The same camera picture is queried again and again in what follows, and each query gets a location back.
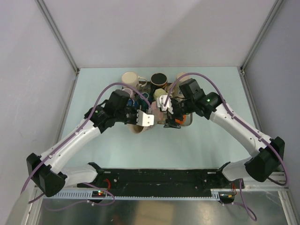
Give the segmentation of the cream coral pattern mug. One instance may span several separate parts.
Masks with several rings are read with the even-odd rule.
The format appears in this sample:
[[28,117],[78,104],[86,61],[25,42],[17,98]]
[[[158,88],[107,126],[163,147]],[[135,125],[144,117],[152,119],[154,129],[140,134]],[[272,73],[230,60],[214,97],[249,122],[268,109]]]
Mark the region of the cream coral pattern mug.
[[133,134],[140,134],[140,133],[146,132],[152,128],[152,126],[143,127],[143,126],[132,125],[132,124],[127,124],[127,127],[129,129],[129,131],[131,131]]

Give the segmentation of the tall cream seahorse mug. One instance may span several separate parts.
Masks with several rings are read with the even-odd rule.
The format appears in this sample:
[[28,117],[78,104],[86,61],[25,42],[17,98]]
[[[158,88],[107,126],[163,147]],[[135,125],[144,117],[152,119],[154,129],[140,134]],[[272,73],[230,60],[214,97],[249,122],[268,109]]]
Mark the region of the tall cream seahorse mug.
[[166,92],[167,92],[167,93],[170,93],[170,97],[171,97],[171,98],[179,98],[179,99],[184,98],[184,96],[183,96],[183,94],[182,94],[182,91],[181,91],[180,88],[179,88],[179,85],[180,85],[182,82],[184,82],[184,81],[186,81],[186,80],[188,80],[188,79],[190,79],[190,76],[189,76],[189,75],[187,75],[187,76],[181,78],[180,80],[178,80],[177,83],[176,83],[176,85],[174,86],[174,88],[173,88],[172,90],[171,90],[171,87],[172,87],[173,83],[171,83],[170,85],[167,86]]

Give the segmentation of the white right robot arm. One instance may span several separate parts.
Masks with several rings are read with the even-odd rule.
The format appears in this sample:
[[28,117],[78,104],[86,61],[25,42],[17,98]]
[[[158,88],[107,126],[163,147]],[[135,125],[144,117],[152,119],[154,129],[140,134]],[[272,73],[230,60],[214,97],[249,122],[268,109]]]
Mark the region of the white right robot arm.
[[249,157],[237,162],[227,162],[217,171],[217,184],[229,187],[234,180],[252,178],[265,182],[283,161],[285,142],[271,138],[245,122],[224,103],[220,94],[205,94],[195,79],[188,79],[179,86],[184,98],[178,101],[162,95],[157,106],[167,112],[165,127],[179,128],[184,115],[196,113],[214,122],[233,136],[249,153]]

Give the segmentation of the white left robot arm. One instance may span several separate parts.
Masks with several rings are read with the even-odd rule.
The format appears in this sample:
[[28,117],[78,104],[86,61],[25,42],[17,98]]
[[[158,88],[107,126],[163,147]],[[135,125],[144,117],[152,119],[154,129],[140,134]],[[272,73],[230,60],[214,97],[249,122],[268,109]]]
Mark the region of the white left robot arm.
[[84,119],[66,138],[41,155],[31,153],[27,159],[30,180],[47,197],[60,192],[64,187],[90,183],[99,187],[104,182],[103,170],[94,162],[80,167],[66,168],[66,163],[85,144],[104,133],[117,122],[136,125],[142,111],[128,105],[129,95],[115,90],[108,100],[89,109]]

